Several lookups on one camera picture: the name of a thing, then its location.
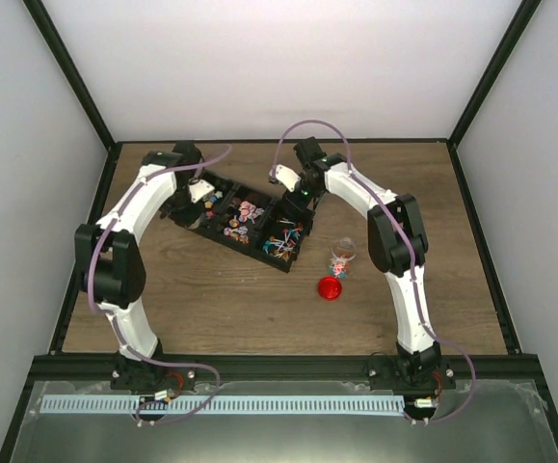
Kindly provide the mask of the black candy tray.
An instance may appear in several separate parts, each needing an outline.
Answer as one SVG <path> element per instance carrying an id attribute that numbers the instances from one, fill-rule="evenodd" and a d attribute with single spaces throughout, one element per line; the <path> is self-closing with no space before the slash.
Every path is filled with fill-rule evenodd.
<path id="1" fill-rule="evenodd" d="M 247 184 L 206 171 L 201 178 L 214 187 L 198 203 L 185 205 L 174 194 L 160 216 L 204 238 L 287 273 L 309 236 L 315 210 L 293 208 Z"/>

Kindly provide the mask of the clear plastic jar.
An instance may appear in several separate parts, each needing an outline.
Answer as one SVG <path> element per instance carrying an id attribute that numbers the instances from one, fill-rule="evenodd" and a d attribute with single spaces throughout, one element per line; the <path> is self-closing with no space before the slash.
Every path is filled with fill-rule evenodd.
<path id="1" fill-rule="evenodd" d="M 331 246 L 329 273 L 336 279 L 345 279 L 349 273 L 353 260 L 357 255 L 357 246 L 350 237 L 342 237 L 334 241 Z"/>

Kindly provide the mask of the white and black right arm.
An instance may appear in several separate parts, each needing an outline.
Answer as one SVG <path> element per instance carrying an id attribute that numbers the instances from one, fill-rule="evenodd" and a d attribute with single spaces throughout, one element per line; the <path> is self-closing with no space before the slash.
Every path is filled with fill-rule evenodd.
<path id="1" fill-rule="evenodd" d="M 429 243 L 417 200 L 376 184 L 356 168 L 350 154 L 326 154 L 313 137 L 297 143 L 294 151 L 302 170 L 275 162 L 270 181 L 286 189 L 294 208 L 330 193 L 366 220 L 368 255 L 387 280 L 397 319 L 397 376 L 405 386 L 421 388 L 439 367 L 441 353 L 427 307 Z"/>

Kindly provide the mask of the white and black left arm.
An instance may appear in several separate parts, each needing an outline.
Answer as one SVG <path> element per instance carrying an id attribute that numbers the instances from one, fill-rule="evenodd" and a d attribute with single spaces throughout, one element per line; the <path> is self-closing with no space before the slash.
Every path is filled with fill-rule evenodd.
<path id="1" fill-rule="evenodd" d="M 148 390 L 166 381 L 167 366 L 156 358 L 160 342 L 142 300 L 146 269 L 140 242 L 158 213 L 171 215 L 185 229 L 199 225 L 203 198 L 214 193 L 200 178 L 207 165 L 192 141 L 179 141 L 171 151 L 149 152 L 116 204 L 95 223 L 79 226 L 74 235 L 75 272 L 89 306 L 106 316 L 119 354 L 137 361 L 133 377 Z"/>

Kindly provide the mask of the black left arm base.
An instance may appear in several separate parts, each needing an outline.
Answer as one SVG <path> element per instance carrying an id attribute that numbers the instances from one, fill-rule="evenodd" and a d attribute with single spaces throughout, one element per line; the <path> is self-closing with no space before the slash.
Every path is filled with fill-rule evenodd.
<path id="1" fill-rule="evenodd" d="M 156 366 L 116 353 L 111 360 L 111 388 L 131 393 L 155 393 L 171 389 L 191 391 L 199 373 L 197 368 Z"/>

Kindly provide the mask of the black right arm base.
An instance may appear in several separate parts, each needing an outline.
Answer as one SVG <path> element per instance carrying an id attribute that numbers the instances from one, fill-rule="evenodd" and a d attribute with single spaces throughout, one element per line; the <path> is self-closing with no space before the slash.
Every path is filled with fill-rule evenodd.
<path id="1" fill-rule="evenodd" d="M 438 387 L 443 391 L 456 388 L 455 378 L 446 373 L 449 364 L 436 340 L 430 347 L 414 353 L 409 353 L 399 343 L 396 348 L 396 355 L 378 351 L 365 359 L 362 371 L 372 389 L 424 393 Z"/>

